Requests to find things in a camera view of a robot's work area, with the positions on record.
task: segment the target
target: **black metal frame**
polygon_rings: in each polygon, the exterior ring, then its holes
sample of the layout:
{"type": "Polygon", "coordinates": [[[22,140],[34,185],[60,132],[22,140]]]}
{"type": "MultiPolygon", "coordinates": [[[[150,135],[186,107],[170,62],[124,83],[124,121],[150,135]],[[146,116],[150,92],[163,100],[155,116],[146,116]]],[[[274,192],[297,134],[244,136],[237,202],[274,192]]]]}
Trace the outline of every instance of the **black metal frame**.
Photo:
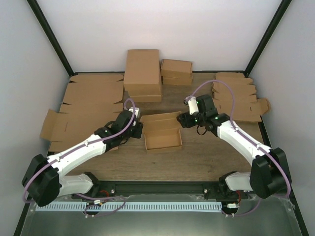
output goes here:
{"type": "MultiPolygon", "coordinates": [[[[279,24],[282,16],[284,15],[285,11],[287,10],[288,6],[290,5],[292,0],[282,0],[281,4],[279,5],[273,19],[271,20],[264,36],[262,37],[257,49],[255,50],[248,66],[246,67],[245,71],[230,71],[230,72],[240,72],[244,73],[246,77],[248,77],[254,68],[255,64],[257,63],[260,55],[262,54],[264,48],[266,47],[269,39],[271,38],[273,32],[275,31],[277,25],[279,24]]],[[[45,34],[47,35],[49,41],[51,42],[53,48],[55,49],[60,61],[62,62],[64,68],[66,69],[69,76],[73,76],[78,74],[79,72],[74,73],[72,70],[63,50],[58,43],[52,29],[50,28],[37,0],[27,0],[31,9],[33,10],[36,18],[38,19],[40,25],[42,26],[45,34]]],[[[216,73],[219,71],[194,71],[194,73],[216,73]]],[[[264,144],[271,147],[270,141],[267,136],[267,132],[263,122],[259,123],[259,128],[261,131],[261,135],[264,141],[264,144]]],[[[166,182],[166,181],[159,181],[159,182],[146,182],[146,181],[105,181],[102,183],[104,187],[107,189],[114,189],[116,194],[123,194],[123,195],[132,195],[132,194],[205,194],[204,189],[211,189],[212,186],[215,186],[217,182],[166,182]]],[[[205,194],[206,198],[216,198],[218,200],[225,201],[226,198],[221,198],[220,196],[216,196],[216,193],[210,192],[205,194]]],[[[291,202],[295,205],[295,215],[298,220],[301,232],[304,236],[308,236],[308,232],[301,215],[299,206],[295,199],[294,192],[291,192],[290,195],[291,202]]],[[[19,236],[22,232],[23,224],[25,221],[25,217],[27,215],[29,209],[29,205],[25,204],[20,220],[18,222],[16,231],[14,233],[15,236],[19,236]]]]}

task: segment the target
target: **gray floor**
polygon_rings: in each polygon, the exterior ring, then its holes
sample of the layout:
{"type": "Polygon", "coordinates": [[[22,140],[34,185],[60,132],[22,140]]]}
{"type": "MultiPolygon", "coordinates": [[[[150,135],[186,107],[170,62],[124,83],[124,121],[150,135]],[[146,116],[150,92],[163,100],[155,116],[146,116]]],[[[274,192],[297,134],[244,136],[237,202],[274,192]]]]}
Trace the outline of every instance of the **gray floor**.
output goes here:
{"type": "MultiPolygon", "coordinates": [[[[255,201],[244,200],[240,211],[255,201]]],[[[290,203],[270,197],[239,218],[221,213],[121,212],[86,219],[81,212],[29,213],[23,236],[299,236],[290,203]]]]}

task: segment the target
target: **white vent grille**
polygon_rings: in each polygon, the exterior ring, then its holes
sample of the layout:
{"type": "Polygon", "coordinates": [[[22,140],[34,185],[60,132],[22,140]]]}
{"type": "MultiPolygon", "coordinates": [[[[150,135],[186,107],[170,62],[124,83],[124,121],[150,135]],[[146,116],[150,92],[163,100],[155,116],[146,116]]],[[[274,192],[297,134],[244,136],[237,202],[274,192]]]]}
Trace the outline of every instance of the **white vent grille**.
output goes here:
{"type": "MultiPolygon", "coordinates": [[[[102,206],[92,206],[88,211],[113,211],[120,207],[122,202],[108,202],[102,206]]],[[[52,202],[47,206],[36,207],[36,211],[83,211],[87,206],[86,202],[52,202]]],[[[215,202],[174,202],[174,203],[132,203],[128,202],[119,211],[131,212],[221,212],[222,204],[215,202]]]]}

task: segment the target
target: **black post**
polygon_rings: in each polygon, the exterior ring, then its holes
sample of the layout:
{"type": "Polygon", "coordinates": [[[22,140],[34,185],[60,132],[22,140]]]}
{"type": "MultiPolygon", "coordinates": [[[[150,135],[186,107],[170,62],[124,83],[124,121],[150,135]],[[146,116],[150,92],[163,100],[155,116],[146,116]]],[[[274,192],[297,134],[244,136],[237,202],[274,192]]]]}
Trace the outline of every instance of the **black post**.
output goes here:
{"type": "Polygon", "coordinates": [[[33,10],[36,18],[38,19],[38,22],[40,23],[40,25],[42,26],[43,30],[45,31],[51,45],[54,47],[60,61],[62,62],[65,70],[67,71],[67,73],[69,74],[69,76],[73,76],[73,70],[67,60],[67,58],[65,57],[63,50],[61,49],[53,31],[51,30],[45,16],[44,13],[42,12],[42,10],[40,9],[40,6],[38,5],[37,0],[27,0],[31,9],[33,10]]]}
{"type": "Polygon", "coordinates": [[[246,77],[248,77],[252,71],[252,69],[254,68],[256,62],[258,61],[262,51],[265,49],[269,39],[271,38],[273,32],[275,31],[275,29],[277,28],[282,16],[284,15],[285,11],[287,10],[287,8],[289,7],[290,3],[292,0],[282,0],[282,2],[280,3],[274,17],[272,18],[264,36],[262,37],[258,47],[256,48],[256,51],[254,52],[252,59],[250,60],[250,62],[248,63],[244,75],[246,77]]]}

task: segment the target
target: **wooden tabletop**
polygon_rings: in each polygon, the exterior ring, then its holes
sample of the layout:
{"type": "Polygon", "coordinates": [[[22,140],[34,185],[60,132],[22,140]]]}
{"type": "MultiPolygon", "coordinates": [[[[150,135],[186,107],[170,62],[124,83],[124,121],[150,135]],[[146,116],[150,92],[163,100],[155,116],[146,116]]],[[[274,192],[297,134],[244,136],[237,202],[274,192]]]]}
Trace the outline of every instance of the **wooden tabletop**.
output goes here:
{"type": "MultiPolygon", "coordinates": [[[[192,86],[163,86],[161,103],[137,103],[142,115],[187,111],[183,104],[204,81],[214,79],[213,73],[196,73],[192,86]]],[[[210,94],[211,84],[206,84],[196,94],[210,94]]],[[[257,123],[238,122],[238,125],[262,142],[257,123]]],[[[160,180],[160,181],[217,181],[231,171],[249,172],[250,165],[234,148],[215,137],[211,132],[204,136],[195,128],[181,130],[183,149],[147,154],[144,138],[130,139],[119,150],[94,157],[70,174],[92,172],[100,180],[160,180]]]]}

